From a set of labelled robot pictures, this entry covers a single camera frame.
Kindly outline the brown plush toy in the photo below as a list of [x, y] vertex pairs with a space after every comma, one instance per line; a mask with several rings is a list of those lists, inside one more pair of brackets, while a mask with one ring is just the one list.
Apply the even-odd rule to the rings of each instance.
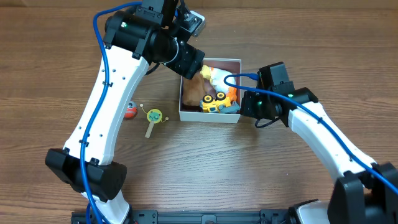
[[199, 106], [205, 95], [205, 81], [201, 74], [196, 73], [191, 80], [183, 78], [182, 103], [184, 105]]

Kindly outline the white plush duck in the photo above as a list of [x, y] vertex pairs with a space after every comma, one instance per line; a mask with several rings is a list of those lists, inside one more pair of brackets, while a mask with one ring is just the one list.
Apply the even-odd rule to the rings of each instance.
[[231, 72], [204, 65], [200, 74], [210, 82], [216, 92], [223, 92], [231, 101], [237, 100], [237, 89], [224, 82], [225, 77], [231, 75]]

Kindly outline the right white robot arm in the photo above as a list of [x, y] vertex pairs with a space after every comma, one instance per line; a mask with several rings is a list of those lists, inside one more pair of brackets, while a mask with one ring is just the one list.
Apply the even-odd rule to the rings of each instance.
[[397, 223], [397, 169], [359, 150], [309, 89], [244, 90], [242, 115], [281, 120], [308, 144], [334, 182], [328, 202], [312, 200], [289, 208], [287, 223]]

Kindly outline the yellow toy crane truck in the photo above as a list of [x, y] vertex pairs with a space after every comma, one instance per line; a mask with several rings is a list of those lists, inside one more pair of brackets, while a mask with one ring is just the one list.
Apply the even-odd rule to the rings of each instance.
[[223, 92], [218, 92], [216, 98], [205, 95], [200, 101], [200, 108], [204, 113], [236, 114], [240, 106]]

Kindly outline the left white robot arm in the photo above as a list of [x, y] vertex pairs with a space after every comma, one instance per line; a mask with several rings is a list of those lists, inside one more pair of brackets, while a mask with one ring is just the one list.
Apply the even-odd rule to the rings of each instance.
[[205, 54], [188, 40], [205, 18], [180, 2], [131, 2], [106, 10], [105, 33], [96, 36], [102, 54], [95, 85], [71, 136], [50, 149], [46, 166], [88, 199], [72, 223], [133, 223], [122, 193], [127, 169], [114, 162], [116, 138], [139, 82], [164, 65], [191, 79]]

